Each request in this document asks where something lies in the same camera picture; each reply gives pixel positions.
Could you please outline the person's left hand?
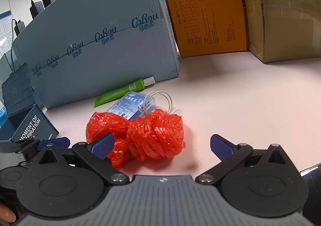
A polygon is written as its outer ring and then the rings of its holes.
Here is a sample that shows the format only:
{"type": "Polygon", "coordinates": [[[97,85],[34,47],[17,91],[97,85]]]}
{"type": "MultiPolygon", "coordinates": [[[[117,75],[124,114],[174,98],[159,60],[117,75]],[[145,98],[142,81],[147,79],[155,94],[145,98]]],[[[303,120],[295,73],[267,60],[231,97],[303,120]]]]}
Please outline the person's left hand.
{"type": "Polygon", "coordinates": [[[16,221],[16,215],[3,203],[0,203],[0,219],[7,223],[13,223],[16,221]]]}

